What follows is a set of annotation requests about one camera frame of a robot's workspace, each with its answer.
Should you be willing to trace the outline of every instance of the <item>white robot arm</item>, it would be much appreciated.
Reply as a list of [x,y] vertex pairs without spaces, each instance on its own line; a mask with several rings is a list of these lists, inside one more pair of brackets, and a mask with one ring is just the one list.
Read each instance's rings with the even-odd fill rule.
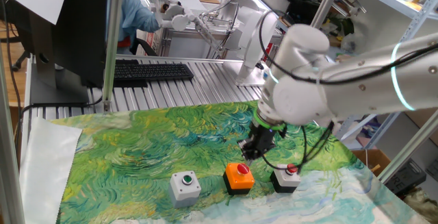
[[166,3],[160,8],[157,8],[155,4],[151,4],[151,10],[155,13],[155,18],[160,27],[173,28],[182,32],[190,22],[193,22],[197,32],[210,47],[218,53],[222,50],[222,46],[216,42],[209,32],[208,26],[199,17],[195,16],[190,9],[183,7],[179,0],[166,0]]
[[[243,156],[255,160],[275,147],[273,136],[284,123],[438,107],[437,40],[433,34],[331,64],[325,60],[329,42],[322,32],[292,26],[274,61],[294,78],[272,65],[250,136],[239,142]],[[388,67],[416,53],[421,57]],[[387,70],[376,74],[383,67]]]

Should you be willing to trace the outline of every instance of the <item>van gogh painting print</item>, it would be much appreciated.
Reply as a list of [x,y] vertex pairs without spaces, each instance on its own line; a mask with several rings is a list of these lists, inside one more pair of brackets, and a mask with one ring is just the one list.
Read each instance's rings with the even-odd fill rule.
[[[237,141],[248,135],[257,102],[91,114],[53,121],[83,128],[64,192],[60,223],[427,223],[384,187],[331,136],[307,163],[293,194],[277,194],[272,169],[250,166],[255,184],[243,197],[227,194],[222,175],[243,162]],[[308,149],[324,129],[306,126]],[[298,164],[304,140],[290,125],[266,154]],[[172,173],[194,171],[202,187],[194,206],[174,209]]]

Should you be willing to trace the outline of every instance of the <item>black cable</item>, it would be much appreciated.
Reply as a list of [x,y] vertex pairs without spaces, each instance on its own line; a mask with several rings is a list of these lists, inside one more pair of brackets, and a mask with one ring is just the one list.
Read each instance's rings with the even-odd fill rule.
[[[302,128],[302,132],[303,132],[303,136],[304,136],[304,140],[305,140],[305,152],[302,155],[302,162],[300,164],[298,164],[298,165],[295,165],[298,168],[298,174],[301,172],[302,166],[304,166],[306,163],[308,163],[312,159],[314,159],[321,152],[322,148],[324,148],[326,146],[327,140],[329,139],[329,137],[330,137],[330,135],[331,135],[331,133],[333,131],[333,127],[334,126],[335,126],[335,123],[333,121],[331,121],[330,124],[328,125],[327,129],[321,135],[319,141],[315,144],[315,146],[311,149],[311,151],[309,153],[306,153],[306,150],[307,150],[307,137],[306,137],[305,129],[304,129],[304,126],[301,127]],[[312,154],[313,150],[315,148],[317,148],[318,145],[320,145],[320,144],[321,144],[321,146],[318,149],[318,151],[316,151],[315,154],[313,154],[310,158],[308,158],[308,156]],[[268,166],[272,167],[273,169],[276,169],[276,170],[287,170],[287,169],[289,169],[289,168],[279,168],[279,167],[276,167],[276,166],[272,165],[266,159],[264,154],[262,154],[262,153],[260,153],[260,154],[261,154],[261,157],[263,158],[263,160],[265,161],[265,163]]]
[[[330,122],[330,124],[328,125],[327,129],[324,131],[324,133],[322,134],[322,136],[320,137],[320,140],[316,143],[316,145],[311,149],[311,151],[309,152],[309,154],[307,154],[306,156],[306,161],[311,161],[313,160],[320,152],[321,150],[326,146],[327,140],[329,139],[331,133],[333,132],[333,128],[335,126],[335,123],[333,121]],[[318,151],[316,151],[316,153],[314,153],[313,155],[312,152],[313,150],[315,150],[315,148],[318,148],[318,145],[321,144],[320,148],[318,149]]]
[[298,174],[301,173],[302,166],[307,162],[307,136],[306,136],[306,130],[304,128],[304,125],[301,125],[301,129],[302,129],[302,137],[304,138],[304,152],[302,153],[301,164],[297,166]]
[[6,16],[6,3],[4,0],[1,0],[1,4],[3,6],[3,16],[5,18],[5,25],[6,25],[6,48],[8,51],[9,70],[10,70],[12,85],[14,86],[16,101],[18,106],[18,125],[16,126],[16,132],[14,138],[15,150],[18,153],[18,139],[20,138],[20,132],[21,132],[21,125],[20,125],[21,100],[20,100],[20,93],[18,92],[18,88],[16,86],[15,74],[14,71],[12,70],[11,47],[9,42],[9,26],[8,26],[8,18]]
[[18,37],[18,35],[15,34],[15,32],[14,32],[14,28],[12,28],[12,24],[9,24],[9,26],[11,27],[11,32],[14,34],[14,36],[15,36],[15,37]]
[[[99,98],[97,101],[95,101],[94,103],[88,103],[88,104],[71,104],[71,105],[68,105],[70,108],[88,108],[88,107],[90,107],[90,106],[92,106],[92,105],[96,105],[96,104],[98,104],[98,103],[100,103],[102,101],[102,97],[101,98]],[[31,108],[57,108],[57,107],[60,107],[61,105],[60,104],[56,104],[56,103],[54,103],[54,104],[31,104],[31,105],[28,105],[28,106],[26,106],[26,107],[24,107],[23,108],[23,110],[21,111],[21,114],[20,114],[20,118],[22,118],[23,117],[23,115],[24,115],[24,113],[26,112],[26,111],[28,111],[29,109],[31,109]]]
[[287,170],[287,169],[289,169],[289,168],[279,168],[279,167],[276,167],[276,166],[272,165],[272,164],[269,163],[269,161],[266,159],[266,157],[265,157],[264,154],[262,154],[261,157],[263,158],[263,160],[265,160],[266,164],[267,164],[268,166],[272,167],[273,169],[276,169],[276,170]]
[[[284,69],[283,67],[279,66],[279,65],[278,65],[278,64],[277,64],[277,63],[276,63],[276,62],[275,62],[275,61],[269,56],[268,52],[266,51],[266,49],[265,49],[265,47],[264,47],[263,40],[262,40],[262,37],[261,37],[261,36],[262,36],[262,35],[261,35],[261,32],[262,32],[263,23],[264,23],[266,17],[267,17],[271,12],[278,12],[278,13],[280,13],[280,14],[284,14],[284,15],[285,15],[284,12],[282,12],[282,11],[277,11],[277,10],[271,10],[271,11],[269,11],[269,12],[266,12],[266,13],[263,15],[263,18],[262,18],[261,23],[260,23],[260,28],[259,28],[259,41],[260,41],[261,50],[263,51],[263,54],[266,56],[266,60],[268,60],[269,62],[271,62],[271,63],[272,63],[275,67],[277,67],[280,71],[284,72],[286,75],[289,75],[291,78],[293,78],[293,79],[295,79],[295,80],[298,80],[298,81],[304,81],[304,82],[308,82],[308,83],[311,83],[311,84],[317,84],[317,83],[318,83],[318,80],[317,80],[317,79],[304,78],[304,77],[297,76],[297,75],[293,74],[292,72],[289,72],[288,70],[286,70],[286,69]],[[423,48],[423,49],[418,49],[417,51],[413,51],[413,52],[410,52],[410,53],[408,53],[408,54],[402,56],[401,58],[395,60],[395,61],[392,62],[391,64],[388,64],[388,65],[382,66],[382,67],[379,68],[378,70],[375,70],[375,71],[372,71],[372,72],[366,73],[366,74],[364,74],[364,75],[360,75],[360,76],[357,76],[357,77],[352,77],[352,78],[349,78],[349,79],[335,80],[335,81],[327,81],[327,80],[324,80],[324,79],[320,79],[319,84],[326,84],[326,85],[348,84],[348,83],[351,83],[351,82],[355,82],[355,81],[359,81],[359,80],[363,80],[363,79],[368,79],[368,78],[371,78],[371,77],[376,77],[376,76],[378,76],[378,75],[381,75],[381,74],[383,74],[383,73],[386,73],[386,72],[390,71],[391,68],[393,68],[393,67],[395,67],[395,66],[399,66],[399,67],[400,67],[400,66],[404,66],[404,65],[406,65],[405,63],[408,63],[408,62],[410,62],[411,60],[414,60],[414,59],[416,59],[417,57],[423,56],[424,54],[429,53],[429,52],[431,52],[431,51],[434,51],[434,50],[436,50],[436,49],[438,49],[438,45],[432,45],[432,46],[429,46],[429,47],[426,47],[426,48]]]

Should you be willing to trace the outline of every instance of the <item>orange button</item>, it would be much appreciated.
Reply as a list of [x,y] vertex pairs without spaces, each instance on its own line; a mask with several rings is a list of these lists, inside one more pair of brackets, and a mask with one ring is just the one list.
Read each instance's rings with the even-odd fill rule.
[[225,173],[227,174],[228,181],[230,183],[231,189],[251,189],[254,185],[254,177],[251,171],[243,174],[239,173],[237,167],[242,169],[242,166],[239,166],[240,163],[229,163],[227,168],[225,169]]

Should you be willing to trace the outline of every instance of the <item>metal table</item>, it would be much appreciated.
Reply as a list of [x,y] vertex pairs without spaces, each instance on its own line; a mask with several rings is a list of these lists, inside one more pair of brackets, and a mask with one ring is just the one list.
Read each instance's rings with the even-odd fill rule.
[[[151,56],[118,55],[118,59],[139,60],[141,64],[187,64],[194,74],[192,80],[170,80],[148,82],[147,88],[114,88],[112,112],[132,110],[149,110],[153,108],[171,108],[184,105],[200,105],[224,103],[232,101],[252,101],[261,97],[260,87],[237,87],[233,80],[222,69],[223,62],[240,62],[238,60],[206,60],[187,58],[164,58]],[[27,64],[25,89],[25,106],[30,104],[31,63]],[[100,88],[88,89],[90,101],[94,102],[102,96]],[[62,119],[82,114],[103,112],[103,104],[89,108],[32,108],[23,117],[23,139],[21,160],[25,157],[27,141],[31,129],[31,120],[42,117],[47,120]]]

